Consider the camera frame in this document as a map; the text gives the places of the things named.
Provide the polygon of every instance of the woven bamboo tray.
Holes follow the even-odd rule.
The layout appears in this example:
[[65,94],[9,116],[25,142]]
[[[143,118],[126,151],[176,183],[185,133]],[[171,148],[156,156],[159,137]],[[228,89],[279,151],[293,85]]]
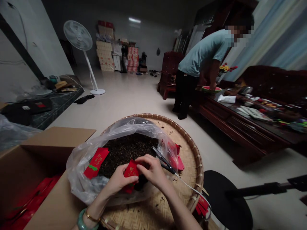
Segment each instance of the woven bamboo tray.
[[[203,186],[202,160],[198,148],[189,134],[172,120],[160,115],[143,113],[128,117],[142,117],[161,128],[164,127],[163,130],[169,134],[170,138],[176,144],[181,145],[179,155],[185,165],[185,169],[180,174],[181,178],[188,185],[201,192]],[[177,177],[174,177],[173,185],[183,203],[193,212],[199,195],[178,180]],[[106,208],[101,223],[106,228],[115,230],[171,229],[174,227],[172,213],[166,198],[160,191],[143,202]]]

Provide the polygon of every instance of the person's left hand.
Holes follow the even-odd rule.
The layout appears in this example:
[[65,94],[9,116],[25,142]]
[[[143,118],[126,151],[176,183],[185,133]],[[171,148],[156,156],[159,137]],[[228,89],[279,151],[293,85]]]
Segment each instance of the person's left hand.
[[124,172],[127,167],[128,164],[118,166],[109,182],[103,188],[103,190],[106,191],[109,196],[115,195],[128,184],[134,182],[138,183],[138,176],[124,177]]

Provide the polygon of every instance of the white floor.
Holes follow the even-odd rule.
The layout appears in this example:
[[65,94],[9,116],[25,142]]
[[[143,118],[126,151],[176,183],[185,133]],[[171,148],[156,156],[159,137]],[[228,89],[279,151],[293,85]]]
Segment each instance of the white floor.
[[[204,170],[215,170],[227,176],[238,188],[275,181],[282,183],[287,178],[307,174],[307,159],[292,149],[267,157],[242,171],[232,163],[228,154],[240,147],[218,128],[193,112],[185,120],[177,118],[171,111],[175,100],[163,100],[156,91],[159,75],[102,73],[97,68],[93,71],[98,87],[105,89],[106,93],[82,105],[73,103],[50,127],[96,129],[93,138],[125,116],[154,113],[172,119],[190,134],[201,153]],[[92,85],[88,68],[79,67],[74,72],[86,90],[82,96],[89,95]],[[307,207],[299,199],[306,194],[291,190],[248,201],[254,218],[254,229],[305,229]]]

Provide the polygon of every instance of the dried black tea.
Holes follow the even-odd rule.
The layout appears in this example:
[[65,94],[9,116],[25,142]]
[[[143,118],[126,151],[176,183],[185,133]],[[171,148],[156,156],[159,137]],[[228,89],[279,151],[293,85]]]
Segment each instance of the dried black tea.
[[159,140],[143,134],[134,133],[128,136],[109,140],[104,148],[108,148],[110,153],[101,164],[98,175],[110,178],[116,168],[144,156],[147,153],[154,156],[152,146],[158,146]]

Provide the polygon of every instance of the jade bangle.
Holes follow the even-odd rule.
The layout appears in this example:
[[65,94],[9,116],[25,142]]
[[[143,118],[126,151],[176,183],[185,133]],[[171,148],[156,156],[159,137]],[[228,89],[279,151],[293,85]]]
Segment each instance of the jade bangle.
[[79,214],[79,217],[78,217],[78,220],[77,220],[77,226],[78,226],[78,229],[79,230],[97,230],[98,227],[99,227],[99,223],[97,223],[97,225],[93,228],[88,228],[84,222],[83,222],[83,214],[85,213],[86,209],[83,209],[80,214]]

